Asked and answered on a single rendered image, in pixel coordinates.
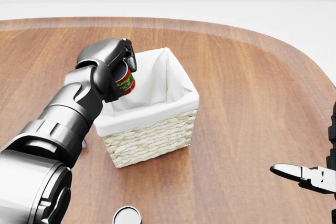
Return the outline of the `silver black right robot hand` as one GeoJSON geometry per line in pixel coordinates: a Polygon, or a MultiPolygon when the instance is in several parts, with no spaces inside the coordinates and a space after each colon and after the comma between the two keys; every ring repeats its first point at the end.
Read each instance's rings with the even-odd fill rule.
{"type": "Polygon", "coordinates": [[[336,102],[333,106],[331,126],[328,128],[332,144],[326,167],[298,166],[293,164],[274,164],[270,171],[280,177],[298,182],[301,188],[322,194],[333,194],[336,198],[336,102]]]}

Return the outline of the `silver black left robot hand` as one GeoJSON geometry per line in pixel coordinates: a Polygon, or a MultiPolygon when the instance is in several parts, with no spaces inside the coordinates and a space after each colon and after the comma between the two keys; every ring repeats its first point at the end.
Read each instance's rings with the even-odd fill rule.
{"type": "Polygon", "coordinates": [[[132,42],[126,38],[110,38],[90,44],[80,52],[76,69],[95,66],[94,84],[104,94],[103,100],[108,103],[125,95],[125,91],[117,87],[128,70],[137,71],[137,61],[132,42]]]}

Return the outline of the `red tomato sauce tin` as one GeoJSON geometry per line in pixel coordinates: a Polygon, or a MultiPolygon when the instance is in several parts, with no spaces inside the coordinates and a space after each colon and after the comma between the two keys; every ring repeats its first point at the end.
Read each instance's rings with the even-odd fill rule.
{"type": "Polygon", "coordinates": [[[129,94],[135,88],[135,79],[124,61],[119,63],[114,69],[113,78],[116,81],[117,88],[129,94]]]}

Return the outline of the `wicker basket with white liner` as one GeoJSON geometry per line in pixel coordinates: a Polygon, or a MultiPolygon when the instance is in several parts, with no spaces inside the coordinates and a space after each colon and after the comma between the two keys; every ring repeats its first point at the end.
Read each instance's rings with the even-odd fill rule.
{"type": "Polygon", "coordinates": [[[134,89],[104,103],[94,121],[116,168],[189,146],[199,107],[199,93],[169,48],[135,56],[134,89]]]}

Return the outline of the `tin with silver lid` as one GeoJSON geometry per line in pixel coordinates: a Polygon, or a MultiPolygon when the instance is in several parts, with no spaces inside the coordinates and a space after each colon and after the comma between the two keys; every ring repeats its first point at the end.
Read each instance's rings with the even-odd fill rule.
{"type": "Polygon", "coordinates": [[[123,206],[118,209],[112,219],[112,224],[143,224],[140,212],[133,206],[123,206]]]}

